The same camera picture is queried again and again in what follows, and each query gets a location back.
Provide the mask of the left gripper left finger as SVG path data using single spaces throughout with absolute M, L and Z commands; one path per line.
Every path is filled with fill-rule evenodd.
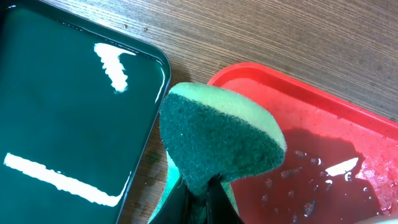
M 179 178 L 163 206 L 150 224 L 188 224 L 190 216 L 190 191 Z

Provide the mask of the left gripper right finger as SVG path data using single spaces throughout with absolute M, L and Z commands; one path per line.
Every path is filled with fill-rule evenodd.
M 224 191 L 219 177 L 212 177 L 206 190 L 207 224 L 243 224 Z

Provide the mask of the green yellow sponge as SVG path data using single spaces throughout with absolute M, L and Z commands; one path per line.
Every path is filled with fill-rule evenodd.
M 168 171 L 150 221 L 179 178 L 190 191 L 189 223 L 205 223 L 212 177 L 220 178 L 239 215 L 231 183 L 280 167 L 287 151 L 270 112 L 236 92 L 200 83 L 179 83 L 170 89 L 160 109 L 159 131 Z

